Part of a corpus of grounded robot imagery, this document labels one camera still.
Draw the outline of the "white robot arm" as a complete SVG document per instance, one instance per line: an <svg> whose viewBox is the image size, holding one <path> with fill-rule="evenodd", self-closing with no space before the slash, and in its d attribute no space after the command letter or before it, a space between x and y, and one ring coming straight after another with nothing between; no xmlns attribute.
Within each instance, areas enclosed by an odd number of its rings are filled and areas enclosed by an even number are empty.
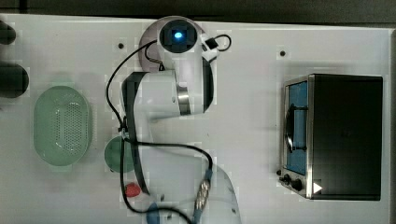
<svg viewBox="0 0 396 224"><path fill-rule="evenodd" d="M138 54L140 70L120 88L122 144L141 190L126 205L143 224L242 224L230 177L202 147L216 39L190 19L165 17L143 33Z"/></svg>

